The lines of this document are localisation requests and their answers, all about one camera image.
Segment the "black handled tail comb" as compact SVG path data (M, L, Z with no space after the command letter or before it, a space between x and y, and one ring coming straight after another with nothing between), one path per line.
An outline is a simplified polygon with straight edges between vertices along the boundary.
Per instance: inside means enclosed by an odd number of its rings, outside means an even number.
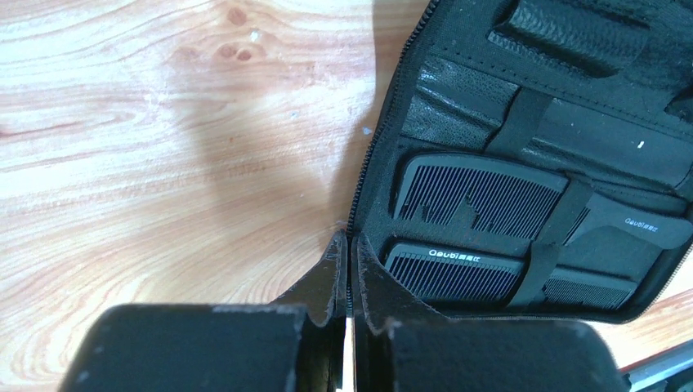
M393 216L448 226L469 219L478 232L534 240L566 192L566 176L474 154L429 153L405 165ZM683 218L631 207L599 193L579 207L566 244L601 228L613 227L662 249L674 249L692 236Z

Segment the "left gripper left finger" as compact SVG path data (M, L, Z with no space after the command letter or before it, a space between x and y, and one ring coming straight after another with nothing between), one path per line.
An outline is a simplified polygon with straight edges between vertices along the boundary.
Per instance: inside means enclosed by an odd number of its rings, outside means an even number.
M342 386L348 239L267 304L106 310L62 391L336 391Z

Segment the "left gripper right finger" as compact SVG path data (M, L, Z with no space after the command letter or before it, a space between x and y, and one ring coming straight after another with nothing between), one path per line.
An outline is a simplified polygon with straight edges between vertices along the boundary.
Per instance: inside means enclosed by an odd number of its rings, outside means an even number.
M351 242L358 391L625 391L610 351L571 320L444 316Z

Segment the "black straight comb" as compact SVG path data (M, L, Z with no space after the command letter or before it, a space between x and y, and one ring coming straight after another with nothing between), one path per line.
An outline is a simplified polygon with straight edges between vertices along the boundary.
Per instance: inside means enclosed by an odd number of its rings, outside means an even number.
M397 243L387 255L385 268L423 301L497 305L511 299L525 266L519 259L503 256ZM535 300L616 310L636 288L627 279L558 267Z

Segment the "black zip tool case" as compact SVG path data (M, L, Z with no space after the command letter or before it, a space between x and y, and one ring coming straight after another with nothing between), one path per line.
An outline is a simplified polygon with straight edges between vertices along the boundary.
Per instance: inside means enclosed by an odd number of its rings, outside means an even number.
M406 163L429 153L496 158L569 184L534 240L478 232L469 219L440 226L395 218ZM417 297L449 317L627 323L664 290L692 236L662 249L601 227L566 244L593 193L692 223L691 2L429 2L388 87L349 236L366 236L384 268L397 243L524 262L519 287L502 304ZM616 310L536 301L558 267L637 288Z

